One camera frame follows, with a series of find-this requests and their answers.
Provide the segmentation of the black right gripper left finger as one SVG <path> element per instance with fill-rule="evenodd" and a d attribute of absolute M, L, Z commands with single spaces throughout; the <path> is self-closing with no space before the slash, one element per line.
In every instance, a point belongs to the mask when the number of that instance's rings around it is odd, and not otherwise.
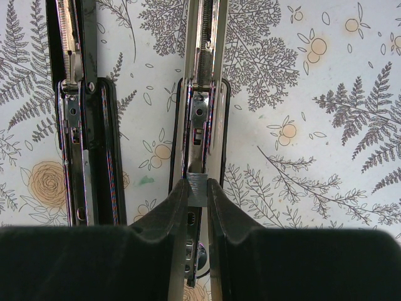
<path fill-rule="evenodd" d="M 189 183 L 130 226 L 1 229 L 2 300 L 182 300 Z"/>

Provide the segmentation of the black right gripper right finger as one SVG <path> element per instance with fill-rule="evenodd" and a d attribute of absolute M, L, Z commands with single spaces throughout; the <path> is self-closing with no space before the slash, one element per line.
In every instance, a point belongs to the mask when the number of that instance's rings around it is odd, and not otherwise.
<path fill-rule="evenodd" d="M 400 246 L 377 230 L 265 228 L 207 184 L 213 300 L 399 300 Z"/>

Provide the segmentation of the silver staple strip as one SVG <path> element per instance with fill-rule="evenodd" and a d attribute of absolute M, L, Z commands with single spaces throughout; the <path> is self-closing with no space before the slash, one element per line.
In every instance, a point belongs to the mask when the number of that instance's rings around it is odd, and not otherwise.
<path fill-rule="evenodd" d="M 204 173 L 187 173 L 189 183 L 188 205 L 192 207 L 207 207 L 207 181 L 208 175 Z"/>

